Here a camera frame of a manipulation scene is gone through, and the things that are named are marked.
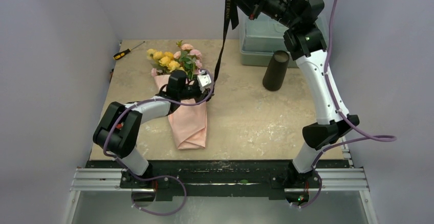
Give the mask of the aluminium rail frame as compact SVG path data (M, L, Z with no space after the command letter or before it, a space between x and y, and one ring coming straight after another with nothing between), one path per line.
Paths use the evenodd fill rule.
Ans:
M263 66L241 63L236 40L225 48L218 79L219 96L208 103L205 149L179 150L169 122L156 119L142 126L139 151L153 164L158 186L127 177L100 149L93 148L86 166L78 169L71 188L69 223L136 223L138 209L131 195L142 195L142 207L165 212L146 215L151 223L199 222L198 210L209 211L210 200L223 200L227 211L218 216L258 216L265 204L286 204L303 194L301 185L283 185L290 161L302 145L301 129L315 121L314 104L302 72L289 68L282 88L263 88Z

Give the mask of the pink paper flower bouquet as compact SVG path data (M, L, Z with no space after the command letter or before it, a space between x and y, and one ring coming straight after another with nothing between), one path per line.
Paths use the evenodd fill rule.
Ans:
M182 70L187 80L192 81L194 75L202 68L202 53L182 40L177 42L179 50L175 53L148 49L147 57L153 66L151 75L158 88L168 83L169 75ZM206 104L196 106L180 106L168 116L175 145L180 150L204 149L207 137Z

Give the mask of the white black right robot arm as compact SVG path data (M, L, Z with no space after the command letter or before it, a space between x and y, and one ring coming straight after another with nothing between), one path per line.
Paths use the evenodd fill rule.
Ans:
M313 175L320 155L359 124L342 102L333 75L326 68L329 45L317 26L323 0L226 0L225 26L237 26L241 10L250 20L265 14L287 28L284 43L311 91L316 122L302 129L304 144L288 165L284 186L299 187Z

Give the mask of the black ribbon with gold lettering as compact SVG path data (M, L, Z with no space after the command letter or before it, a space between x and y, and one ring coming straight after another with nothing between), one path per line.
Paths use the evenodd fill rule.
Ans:
M224 47L227 39L227 33L229 31L229 25L231 25L231 28L233 30L239 25L239 18L235 0L225 0L222 47L214 69L214 82L216 82L219 77Z

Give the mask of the dark cylindrical vase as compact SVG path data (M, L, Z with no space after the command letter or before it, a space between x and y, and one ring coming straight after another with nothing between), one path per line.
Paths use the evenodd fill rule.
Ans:
M263 87L269 91L277 91L281 88L285 79L290 55L286 51L273 53L263 77Z

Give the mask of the yellow black handled screwdriver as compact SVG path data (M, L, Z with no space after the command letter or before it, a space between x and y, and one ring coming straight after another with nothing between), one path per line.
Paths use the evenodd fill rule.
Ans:
M139 44L137 44L136 46L134 46L134 47L132 47L132 48L128 48L128 49L126 49L126 50L123 50L123 51L121 51L121 52L116 53L116 54L113 56L113 59L114 59L114 60L122 59L122 58L125 57L127 54L129 54L132 50L136 49L137 47L141 46L141 45L144 44L144 43L145 43L145 41L142 41L142 42L140 42Z

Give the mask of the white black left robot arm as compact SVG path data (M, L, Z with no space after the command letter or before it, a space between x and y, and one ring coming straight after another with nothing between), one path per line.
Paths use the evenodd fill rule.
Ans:
M94 131L93 143L102 148L105 156L129 170L135 184L148 187L153 180L153 170L136 146L140 126L188 106L186 100L193 99L193 106L206 102L213 88L214 79L206 69L200 69L191 78L184 71L174 71L152 98L126 104L110 103Z

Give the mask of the green translucent plastic storage box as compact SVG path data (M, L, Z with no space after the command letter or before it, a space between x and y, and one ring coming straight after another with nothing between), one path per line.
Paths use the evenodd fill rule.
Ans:
M241 63L268 66L274 52L286 50L284 33L287 28L270 17L260 14L255 20L242 17L240 24Z

